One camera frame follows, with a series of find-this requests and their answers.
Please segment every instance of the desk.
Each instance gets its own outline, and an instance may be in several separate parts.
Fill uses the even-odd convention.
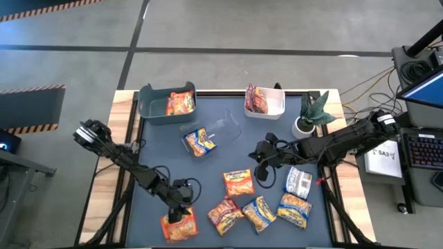
[[[327,90],[328,89],[314,89],[312,91],[320,91],[323,94]],[[109,116],[108,121],[108,126],[112,130],[114,142],[123,142],[125,139],[133,95],[134,91],[116,91],[114,103],[111,109],[111,115]],[[331,124],[328,124],[327,130],[329,133],[342,129],[346,126],[340,96],[336,89],[329,89],[329,99],[325,105],[325,111],[337,118],[341,118]],[[132,133],[136,132],[137,126],[134,127]],[[346,160],[355,162],[355,158],[353,156],[347,156]],[[100,159],[97,170],[99,170],[101,167],[105,167],[107,163],[108,162],[106,159]],[[103,172],[102,174],[98,175],[91,186],[91,196],[89,198],[88,208],[85,210],[85,217],[79,230],[79,242],[85,242],[91,238],[110,212],[112,207],[112,196],[114,195],[114,190],[116,188],[115,186],[118,170],[116,167],[109,170],[110,171],[107,173]],[[338,187],[340,188],[342,194],[345,210],[359,229],[365,234],[365,236],[375,241],[374,230],[372,228],[358,169],[354,168],[353,166],[342,164],[337,167],[337,176],[339,181]],[[344,241],[340,219],[335,211],[332,213],[334,217],[337,239],[338,241]]]

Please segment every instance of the gray floor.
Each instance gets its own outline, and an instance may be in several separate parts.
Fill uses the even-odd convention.
[[[142,2],[106,0],[0,23],[0,45],[129,46]],[[442,14],[438,0],[151,0],[138,46],[388,52],[413,43]],[[28,195],[17,241],[29,241],[31,248],[73,244],[97,158],[77,146],[71,134],[81,120],[107,120],[125,58],[126,53],[0,50],[0,90],[67,85],[60,128],[22,136],[21,155],[58,172],[51,180],[36,179],[39,189]],[[279,82],[287,89],[344,91],[391,65],[387,57],[136,53],[125,88],[180,86],[190,80],[199,89]],[[391,82],[396,88],[395,73]],[[389,93],[386,81],[370,92]],[[366,95],[352,103],[356,109],[368,105],[374,102]],[[378,241],[441,248],[442,209],[419,206],[418,214],[404,216],[396,211],[388,186],[363,187]]]

